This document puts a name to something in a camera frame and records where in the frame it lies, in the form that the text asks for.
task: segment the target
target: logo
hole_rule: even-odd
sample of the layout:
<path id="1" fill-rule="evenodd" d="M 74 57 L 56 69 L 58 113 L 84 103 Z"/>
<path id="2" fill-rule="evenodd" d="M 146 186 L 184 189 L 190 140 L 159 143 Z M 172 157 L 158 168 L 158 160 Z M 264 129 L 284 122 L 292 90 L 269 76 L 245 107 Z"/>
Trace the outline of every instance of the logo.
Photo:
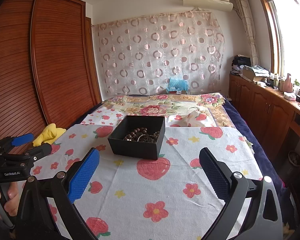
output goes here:
<path id="1" fill-rule="evenodd" d="M 5 176 L 10 176 L 10 175 L 18 175 L 18 174 L 20 174 L 19 171 L 17 171 L 17 172 L 5 173 L 4 175 L 5 175 Z"/>

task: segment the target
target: pink bottle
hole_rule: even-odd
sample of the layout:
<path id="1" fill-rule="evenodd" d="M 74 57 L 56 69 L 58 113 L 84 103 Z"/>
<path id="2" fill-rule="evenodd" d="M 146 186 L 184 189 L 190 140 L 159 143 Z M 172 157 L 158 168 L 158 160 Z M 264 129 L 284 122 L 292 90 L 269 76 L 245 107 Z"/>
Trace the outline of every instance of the pink bottle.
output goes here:
<path id="1" fill-rule="evenodd" d="M 293 92 L 293 84 L 291 83 L 291 75 L 287 73 L 287 78 L 283 84 L 283 91 L 287 93 Z"/>

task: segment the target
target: bed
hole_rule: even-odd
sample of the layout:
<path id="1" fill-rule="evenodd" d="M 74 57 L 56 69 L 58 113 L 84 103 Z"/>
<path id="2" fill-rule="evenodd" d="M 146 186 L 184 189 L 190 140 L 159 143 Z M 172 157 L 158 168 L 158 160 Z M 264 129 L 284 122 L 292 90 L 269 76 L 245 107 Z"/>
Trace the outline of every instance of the bed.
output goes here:
<path id="1" fill-rule="evenodd" d="M 157 161 L 112 153 L 107 136 L 126 115 L 166 117 Z M 79 121 L 52 145 L 51 155 L 35 163 L 31 174 L 50 178 L 68 170 L 91 147 L 98 149 L 100 165 L 75 205 L 100 239 L 201 239 L 224 205 L 198 162 L 203 147 L 247 178 L 270 176 L 284 223 L 294 223 L 289 192 L 244 120 L 219 93 L 117 96 Z M 229 238 L 238 233 L 249 201 Z M 49 202 L 60 232 L 70 237 L 53 200 Z"/>

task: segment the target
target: wooden wardrobe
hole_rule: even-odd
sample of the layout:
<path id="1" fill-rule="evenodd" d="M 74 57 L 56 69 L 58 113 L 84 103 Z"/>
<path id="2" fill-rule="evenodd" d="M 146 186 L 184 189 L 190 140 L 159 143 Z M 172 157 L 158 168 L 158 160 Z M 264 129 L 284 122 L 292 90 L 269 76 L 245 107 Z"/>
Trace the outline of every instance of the wooden wardrobe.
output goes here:
<path id="1" fill-rule="evenodd" d="M 3 2 L 0 139 L 37 136 L 53 122 L 68 128 L 101 101 L 87 21 L 81 0 Z"/>

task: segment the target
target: human hand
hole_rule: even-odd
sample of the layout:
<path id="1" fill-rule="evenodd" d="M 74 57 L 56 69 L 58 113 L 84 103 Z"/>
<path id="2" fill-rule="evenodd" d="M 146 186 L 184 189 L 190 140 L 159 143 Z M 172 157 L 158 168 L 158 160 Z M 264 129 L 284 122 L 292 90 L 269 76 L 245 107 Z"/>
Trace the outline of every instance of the human hand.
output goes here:
<path id="1" fill-rule="evenodd" d="M 18 212 L 18 206 L 19 206 L 19 193 L 18 193 L 18 184 L 17 182 L 10 183 L 10 187 L 8 189 L 8 196 L 10 200 L 8 200 L 5 205 L 4 209 L 5 211 L 11 216 L 16 216 Z"/>

